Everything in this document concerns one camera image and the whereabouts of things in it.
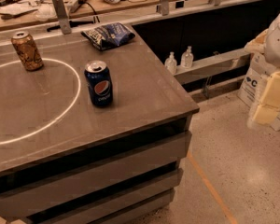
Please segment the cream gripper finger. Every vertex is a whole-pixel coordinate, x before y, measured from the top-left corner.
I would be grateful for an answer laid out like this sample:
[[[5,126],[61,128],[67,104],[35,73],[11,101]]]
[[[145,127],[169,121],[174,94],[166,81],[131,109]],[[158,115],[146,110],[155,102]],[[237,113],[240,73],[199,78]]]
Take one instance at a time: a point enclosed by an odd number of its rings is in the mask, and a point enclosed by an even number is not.
[[[261,126],[280,129],[280,70],[260,76],[247,125],[254,129]]]

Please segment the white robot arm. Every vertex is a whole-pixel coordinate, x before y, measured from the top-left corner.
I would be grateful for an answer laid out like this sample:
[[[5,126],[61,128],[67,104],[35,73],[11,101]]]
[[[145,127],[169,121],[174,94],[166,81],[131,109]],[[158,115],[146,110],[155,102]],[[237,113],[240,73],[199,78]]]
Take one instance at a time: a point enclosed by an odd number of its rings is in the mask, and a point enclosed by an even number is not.
[[[280,13],[245,51],[252,59],[238,96],[250,107],[247,125],[280,131]]]

